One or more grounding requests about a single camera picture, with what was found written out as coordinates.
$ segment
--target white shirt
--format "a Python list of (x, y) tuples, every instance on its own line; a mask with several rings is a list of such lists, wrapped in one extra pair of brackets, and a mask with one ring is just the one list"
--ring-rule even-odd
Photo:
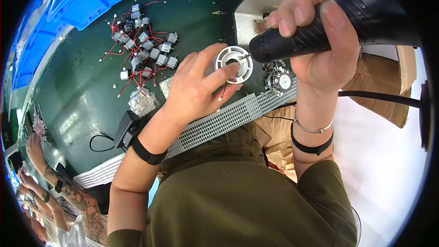
[[(102, 222), (104, 223), (105, 234), (107, 234), (107, 216), (102, 216)], [(94, 242), (85, 236), (81, 215), (76, 218), (68, 232), (64, 231), (63, 228), (60, 227), (55, 228), (55, 241), (53, 237), (49, 237), (49, 233), (47, 233), (47, 240), (55, 247), (105, 247), (104, 245)]]
[[(65, 221), (67, 222), (67, 228), (70, 230), (70, 227), (75, 222), (75, 219), (64, 213)], [(55, 225), (55, 221), (49, 216), (43, 214), (43, 226), (46, 228), (46, 236), (47, 241), (53, 245), (54, 247), (58, 247), (57, 242), (57, 226)]]

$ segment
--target silver bracelet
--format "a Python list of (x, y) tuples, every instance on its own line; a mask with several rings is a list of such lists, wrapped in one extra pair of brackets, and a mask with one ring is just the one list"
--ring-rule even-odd
[(328, 126), (326, 126), (325, 128), (318, 129), (318, 130), (311, 130), (311, 129), (308, 129), (308, 128), (304, 127), (302, 124), (300, 124), (300, 123), (299, 123), (299, 120), (298, 120), (297, 118), (294, 118), (294, 122), (295, 122), (300, 128), (302, 128), (303, 130), (305, 130), (305, 131), (307, 131), (307, 132), (313, 133), (313, 134), (323, 134), (323, 131), (326, 130), (326, 129), (329, 129), (329, 127), (332, 125), (332, 122), (333, 122), (333, 121), (334, 121), (334, 119), (332, 119), (332, 120), (331, 120), (331, 123), (330, 123)]

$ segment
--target white plastic fan housing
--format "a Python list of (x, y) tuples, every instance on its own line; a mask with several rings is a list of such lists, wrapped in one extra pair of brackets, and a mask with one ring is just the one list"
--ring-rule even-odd
[(235, 79), (231, 77), (227, 80), (227, 83), (243, 83), (251, 76), (253, 72), (253, 60), (246, 50), (238, 46), (229, 46), (224, 48), (216, 57), (213, 58), (206, 73), (211, 74), (217, 69), (225, 67), (233, 62), (237, 62), (239, 64), (239, 70), (235, 74)]

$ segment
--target black wrist strap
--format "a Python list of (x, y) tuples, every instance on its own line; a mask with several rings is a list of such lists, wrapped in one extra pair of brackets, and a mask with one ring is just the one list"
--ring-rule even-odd
[(46, 198), (43, 200), (44, 203), (49, 202), (49, 199), (50, 199), (50, 197), (51, 197), (48, 191), (46, 191), (46, 193), (47, 193)]
[(64, 181), (62, 179), (60, 179), (60, 177), (58, 176), (58, 182), (56, 183), (56, 186), (55, 186), (55, 192), (61, 193), (61, 189), (62, 189), (63, 184), (64, 184)]
[(293, 140), (294, 146), (296, 146), (300, 151), (305, 153), (316, 153), (317, 156), (320, 156), (320, 154), (331, 145), (332, 139), (334, 138), (334, 131), (332, 131), (331, 138), (320, 146), (308, 147), (300, 144), (293, 136), (293, 124), (294, 122), (291, 123), (291, 139)]
[(163, 161), (163, 158), (165, 158), (166, 153), (168, 150), (166, 150), (164, 153), (159, 155), (151, 154), (148, 150), (143, 147), (143, 145), (140, 143), (139, 139), (135, 139), (133, 141), (133, 144), (131, 145), (136, 152), (136, 154), (145, 162), (147, 162), (150, 165), (157, 165), (160, 164)]

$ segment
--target tattoo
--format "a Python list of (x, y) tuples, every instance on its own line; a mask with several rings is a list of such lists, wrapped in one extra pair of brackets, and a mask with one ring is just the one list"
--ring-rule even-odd
[[(44, 179), (55, 187), (58, 183), (57, 172), (51, 167), (44, 171)], [(101, 211), (94, 197), (85, 194), (76, 185), (63, 184), (61, 194), (72, 206), (80, 211), (83, 216), (85, 236), (102, 245), (107, 243), (107, 233), (104, 229)]]
[(33, 190), (29, 189), (29, 194), (30, 194), (33, 198), (35, 198), (36, 193), (35, 193)]
[(44, 191), (44, 193), (41, 195), (41, 199), (42, 199), (45, 203), (49, 202), (49, 200), (50, 200), (49, 192)]
[(49, 198), (49, 204), (52, 205), (53, 207), (55, 206), (61, 206), (58, 201), (56, 199), (54, 199), (53, 197)]

